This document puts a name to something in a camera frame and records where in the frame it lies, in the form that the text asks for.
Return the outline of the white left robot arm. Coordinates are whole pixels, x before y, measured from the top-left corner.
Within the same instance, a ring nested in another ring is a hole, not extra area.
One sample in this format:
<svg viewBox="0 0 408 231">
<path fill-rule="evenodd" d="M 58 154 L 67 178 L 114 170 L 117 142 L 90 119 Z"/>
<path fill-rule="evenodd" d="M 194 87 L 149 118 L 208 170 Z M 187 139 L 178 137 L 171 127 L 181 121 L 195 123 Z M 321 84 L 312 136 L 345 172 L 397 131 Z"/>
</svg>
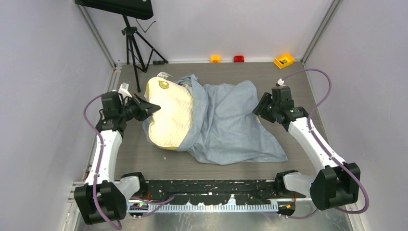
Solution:
<svg viewBox="0 0 408 231">
<path fill-rule="evenodd" d="M 87 109 L 98 99 L 102 102 L 100 120 L 93 125 L 87 118 Z M 160 108 L 124 90 L 101 94 L 86 104 L 83 116 L 96 133 L 96 150 L 84 185 L 74 190 L 74 200 L 87 225 L 106 222 L 121 230 L 128 200 L 131 196 L 142 199 L 147 195 L 148 187 L 140 181 L 141 173 L 128 174 L 116 184 L 115 165 L 127 122 L 144 121 Z"/>
</svg>

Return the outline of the blue pillowcase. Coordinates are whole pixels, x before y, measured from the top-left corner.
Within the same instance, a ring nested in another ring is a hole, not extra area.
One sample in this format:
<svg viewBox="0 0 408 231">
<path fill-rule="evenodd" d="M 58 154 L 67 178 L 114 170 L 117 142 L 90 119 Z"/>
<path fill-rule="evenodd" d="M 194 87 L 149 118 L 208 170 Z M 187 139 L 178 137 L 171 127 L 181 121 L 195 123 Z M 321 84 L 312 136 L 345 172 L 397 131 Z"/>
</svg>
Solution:
<svg viewBox="0 0 408 231">
<path fill-rule="evenodd" d="M 173 82 L 187 85 L 194 102 L 191 127 L 175 151 L 218 165 L 288 159 L 275 136 L 252 112 L 258 95 L 251 81 L 203 85 L 195 75 L 189 75 Z"/>
</svg>

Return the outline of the cream pillow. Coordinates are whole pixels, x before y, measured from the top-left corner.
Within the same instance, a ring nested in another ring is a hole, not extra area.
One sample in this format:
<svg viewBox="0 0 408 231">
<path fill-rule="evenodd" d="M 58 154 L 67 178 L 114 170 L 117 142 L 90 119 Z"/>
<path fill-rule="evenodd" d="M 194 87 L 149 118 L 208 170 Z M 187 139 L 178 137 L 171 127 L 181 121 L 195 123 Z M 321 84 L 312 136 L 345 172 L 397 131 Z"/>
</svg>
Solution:
<svg viewBox="0 0 408 231">
<path fill-rule="evenodd" d="M 145 99 L 161 109 L 146 120 L 145 132 L 155 146 L 175 151 L 191 127 L 194 102 L 187 85 L 177 84 L 169 77 L 170 74 L 160 72 L 146 84 Z"/>
</svg>

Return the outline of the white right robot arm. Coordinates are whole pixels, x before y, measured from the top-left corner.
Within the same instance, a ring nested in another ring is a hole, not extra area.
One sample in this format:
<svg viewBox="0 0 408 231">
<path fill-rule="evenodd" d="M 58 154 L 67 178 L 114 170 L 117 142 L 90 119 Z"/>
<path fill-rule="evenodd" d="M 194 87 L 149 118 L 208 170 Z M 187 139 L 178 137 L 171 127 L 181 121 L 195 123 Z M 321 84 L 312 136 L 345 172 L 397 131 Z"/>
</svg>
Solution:
<svg viewBox="0 0 408 231">
<path fill-rule="evenodd" d="M 278 196 L 284 198 L 292 192 L 300 193 L 310 197 L 319 210 L 357 202 L 360 168 L 355 163 L 347 163 L 327 144 L 308 112 L 294 105 L 289 87 L 274 87 L 270 93 L 264 93 L 253 114 L 282 125 L 301 145 L 317 173 L 314 177 L 297 170 L 278 173 L 274 185 Z"/>
</svg>

